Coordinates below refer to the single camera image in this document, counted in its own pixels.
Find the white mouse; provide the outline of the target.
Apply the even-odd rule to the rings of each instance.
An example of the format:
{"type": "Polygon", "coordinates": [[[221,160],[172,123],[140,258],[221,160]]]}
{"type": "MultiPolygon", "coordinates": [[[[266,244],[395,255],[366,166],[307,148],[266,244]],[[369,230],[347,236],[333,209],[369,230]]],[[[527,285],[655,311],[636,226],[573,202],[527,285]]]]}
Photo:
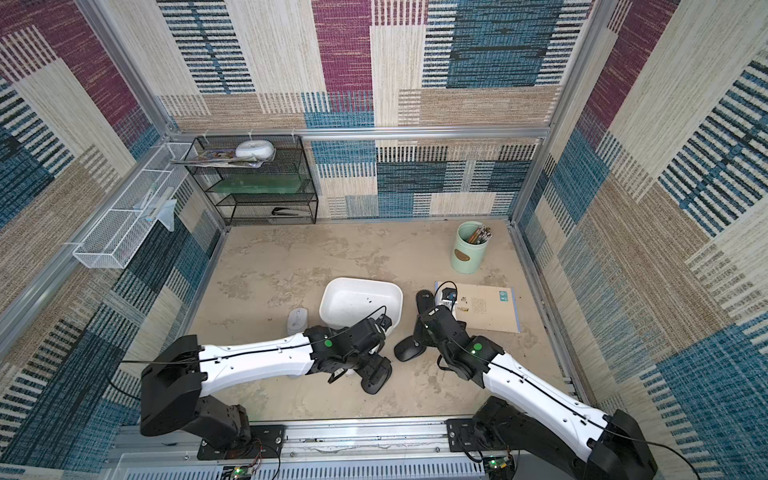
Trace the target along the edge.
{"type": "Polygon", "coordinates": [[[288,335],[303,333],[308,326],[308,310],[304,307],[293,309],[287,318],[286,330],[288,335]]]}

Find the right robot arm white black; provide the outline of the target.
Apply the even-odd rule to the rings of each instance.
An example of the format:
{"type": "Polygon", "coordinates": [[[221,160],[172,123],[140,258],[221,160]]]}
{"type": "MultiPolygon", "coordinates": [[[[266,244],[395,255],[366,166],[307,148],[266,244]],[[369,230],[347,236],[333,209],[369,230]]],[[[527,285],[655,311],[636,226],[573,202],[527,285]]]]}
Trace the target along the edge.
{"type": "Polygon", "coordinates": [[[638,423],[617,410],[607,414],[549,385],[444,306],[418,317],[422,342],[448,370],[491,393],[476,413],[478,435],[525,450],[575,479],[652,479],[658,465],[638,423]]]}

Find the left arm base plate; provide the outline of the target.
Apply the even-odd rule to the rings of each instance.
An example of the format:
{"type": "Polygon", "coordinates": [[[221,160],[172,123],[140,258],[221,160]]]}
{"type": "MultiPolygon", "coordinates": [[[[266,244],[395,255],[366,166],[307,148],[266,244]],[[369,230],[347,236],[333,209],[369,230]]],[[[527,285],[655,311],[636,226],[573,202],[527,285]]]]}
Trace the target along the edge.
{"type": "Polygon", "coordinates": [[[284,424],[252,424],[251,440],[244,446],[228,449],[214,449],[202,441],[197,452],[200,461],[254,460],[260,454],[262,459],[279,458],[282,452],[287,426],[284,424]]]}

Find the black ribbed Lecoo mouse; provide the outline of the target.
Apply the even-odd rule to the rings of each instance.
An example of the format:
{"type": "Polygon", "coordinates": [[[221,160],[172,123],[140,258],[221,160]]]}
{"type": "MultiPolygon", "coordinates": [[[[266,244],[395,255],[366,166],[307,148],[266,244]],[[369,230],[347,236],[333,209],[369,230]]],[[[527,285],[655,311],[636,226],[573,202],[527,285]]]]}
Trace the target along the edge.
{"type": "Polygon", "coordinates": [[[419,343],[413,336],[401,340],[394,347],[394,355],[400,362],[409,362],[426,351],[426,347],[419,343]]]}

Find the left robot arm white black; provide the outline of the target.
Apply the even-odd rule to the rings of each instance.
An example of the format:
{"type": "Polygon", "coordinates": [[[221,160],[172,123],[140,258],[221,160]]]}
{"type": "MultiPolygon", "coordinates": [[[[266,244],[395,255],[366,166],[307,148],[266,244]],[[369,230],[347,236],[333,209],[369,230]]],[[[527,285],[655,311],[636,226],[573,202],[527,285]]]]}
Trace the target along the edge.
{"type": "Polygon", "coordinates": [[[362,389],[374,395],[392,374],[390,360],[379,352],[392,326],[379,307],[350,327],[315,326],[268,342],[215,346],[182,336],[141,373],[139,430],[146,437],[181,430],[227,451],[250,443],[251,429],[246,408],[216,399],[218,391],[319,373],[335,382],[353,371],[362,389]]]}

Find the white plastic storage box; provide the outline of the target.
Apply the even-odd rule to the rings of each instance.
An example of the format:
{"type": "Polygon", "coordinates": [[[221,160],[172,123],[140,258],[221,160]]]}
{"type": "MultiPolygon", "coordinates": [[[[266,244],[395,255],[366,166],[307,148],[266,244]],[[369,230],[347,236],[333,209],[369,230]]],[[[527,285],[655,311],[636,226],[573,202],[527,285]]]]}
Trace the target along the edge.
{"type": "Polygon", "coordinates": [[[390,335],[399,325],[403,292],[391,282],[338,277],[329,282],[321,299],[320,319],[329,327],[351,327],[371,316],[386,314],[392,320],[390,335]]]}

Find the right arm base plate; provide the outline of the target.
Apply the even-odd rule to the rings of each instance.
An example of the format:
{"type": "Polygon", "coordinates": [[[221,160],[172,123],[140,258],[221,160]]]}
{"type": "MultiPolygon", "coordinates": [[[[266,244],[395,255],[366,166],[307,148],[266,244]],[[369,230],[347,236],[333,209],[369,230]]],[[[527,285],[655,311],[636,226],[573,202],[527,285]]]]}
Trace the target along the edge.
{"type": "Polygon", "coordinates": [[[504,449],[489,428],[471,418],[451,418],[445,421],[445,426],[451,452],[478,453],[504,449]]]}

